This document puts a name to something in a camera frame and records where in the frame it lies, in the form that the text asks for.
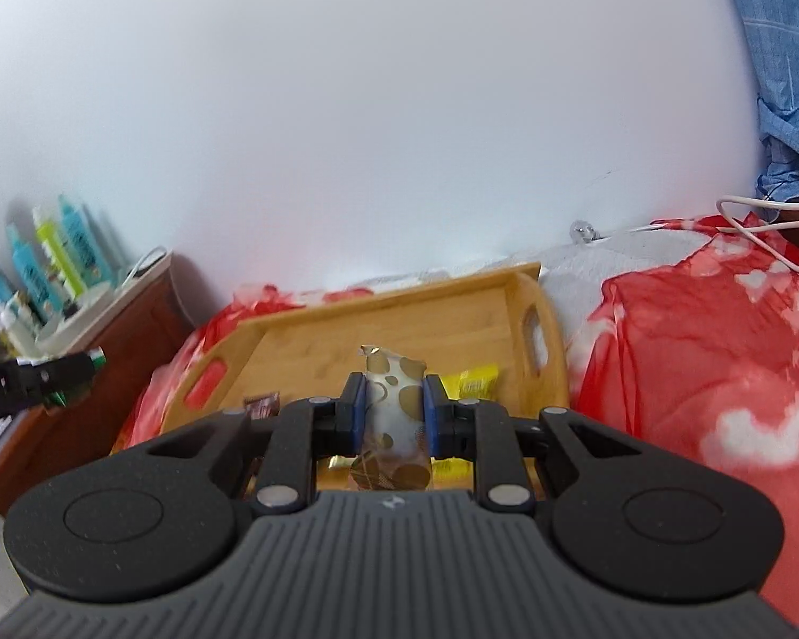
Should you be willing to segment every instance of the white wall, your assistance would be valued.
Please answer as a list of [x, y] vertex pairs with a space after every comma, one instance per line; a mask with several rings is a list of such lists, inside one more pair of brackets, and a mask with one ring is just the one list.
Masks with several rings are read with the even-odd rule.
[[748, 65], [730, 0], [0, 0], [0, 260], [67, 190], [203, 315], [712, 211]]

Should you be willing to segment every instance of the white cable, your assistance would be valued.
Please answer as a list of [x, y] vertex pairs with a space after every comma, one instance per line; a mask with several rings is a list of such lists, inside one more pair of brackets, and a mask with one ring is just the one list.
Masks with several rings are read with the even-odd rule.
[[134, 267], [130, 270], [130, 273], [128, 273], [124, 281], [121, 282], [121, 287], [123, 288], [124, 286], [128, 285], [131, 281], [133, 281], [133, 279], [136, 278], [138, 270], [142, 268], [147, 268], [147, 266], [151, 266], [151, 264], [154, 264], [155, 262], [161, 260], [167, 254], [168, 254], [168, 249], [165, 249], [164, 247], [158, 245], [158, 247], [151, 249], [145, 255], [139, 257]]
[[774, 208], [777, 211], [799, 211], [799, 203], [785, 203], [785, 202], [769, 202], [766, 199], [753, 199], [749, 198], [748, 196], [733, 196], [733, 195], [725, 195], [716, 202], [716, 208], [719, 210], [719, 213], [725, 217], [725, 220], [729, 222], [732, 226], [731, 228], [718, 228], [720, 232], [739, 232], [740, 235], [745, 237], [747, 240], [751, 240], [752, 243], [755, 243], [759, 248], [765, 249], [769, 252], [773, 257], [775, 257], [778, 261], [782, 264], [787, 266], [790, 270], [799, 273], [799, 265], [794, 264], [790, 260], [783, 256], [781, 253], [777, 252], [773, 247], [764, 243], [763, 240], [758, 239], [754, 236], [754, 233], [762, 233], [768, 231], [789, 231], [795, 228], [799, 228], [799, 220], [795, 220], [794, 222], [781, 222], [781, 223], [770, 223], [766, 226], [756, 226], [755, 228], [746, 228], [742, 223], [740, 223], [737, 219], [735, 219], [732, 215], [728, 213], [728, 210], [725, 208], [725, 204], [740, 204], [741, 206], [748, 206], [748, 207], [755, 207], [755, 208]]
[[625, 228], [622, 231], [613, 231], [608, 235], [601, 235], [596, 237], [594, 240], [586, 243], [588, 245], [594, 245], [595, 243], [602, 243], [604, 240], [611, 239], [614, 235], [625, 235], [627, 233], [638, 233], [644, 231], [662, 231], [668, 224], [667, 223], [649, 223], [648, 226], [637, 226], [636, 228]]

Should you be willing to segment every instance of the circular button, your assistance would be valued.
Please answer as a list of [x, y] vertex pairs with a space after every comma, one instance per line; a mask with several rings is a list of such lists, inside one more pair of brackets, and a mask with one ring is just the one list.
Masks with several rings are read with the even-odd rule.
[[488, 498], [502, 507], [518, 507], [533, 497], [526, 487], [503, 484], [488, 490]]
[[659, 543], [692, 544], [722, 527], [722, 508], [692, 490], [645, 490], [624, 504], [624, 518], [641, 536]]
[[115, 488], [83, 495], [66, 510], [66, 527], [91, 543], [123, 543], [153, 531], [162, 520], [162, 504], [137, 490]]
[[286, 507], [299, 499], [290, 486], [266, 486], [257, 491], [257, 501], [265, 507]]

